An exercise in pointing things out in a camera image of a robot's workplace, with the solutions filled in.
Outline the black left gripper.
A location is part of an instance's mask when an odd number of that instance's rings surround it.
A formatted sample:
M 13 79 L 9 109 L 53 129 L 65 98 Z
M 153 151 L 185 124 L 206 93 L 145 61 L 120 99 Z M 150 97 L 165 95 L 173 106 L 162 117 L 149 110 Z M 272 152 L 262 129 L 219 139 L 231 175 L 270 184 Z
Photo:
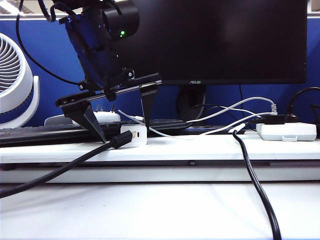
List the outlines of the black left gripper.
M 159 73 L 135 77 L 132 68 L 121 66 L 120 57 L 113 43 L 130 37 L 138 30 L 140 17 L 136 9 L 85 9 L 77 14 L 65 10 L 67 16 L 59 23 L 65 26 L 69 40 L 77 53 L 85 80 L 79 82 L 88 93 L 103 91 L 109 101 L 116 96 L 140 88 L 140 99 L 146 128 L 158 85 Z M 82 101 L 62 106 L 64 115 L 91 132 L 103 143 L 105 134 L 98 122 L 91 103 Z

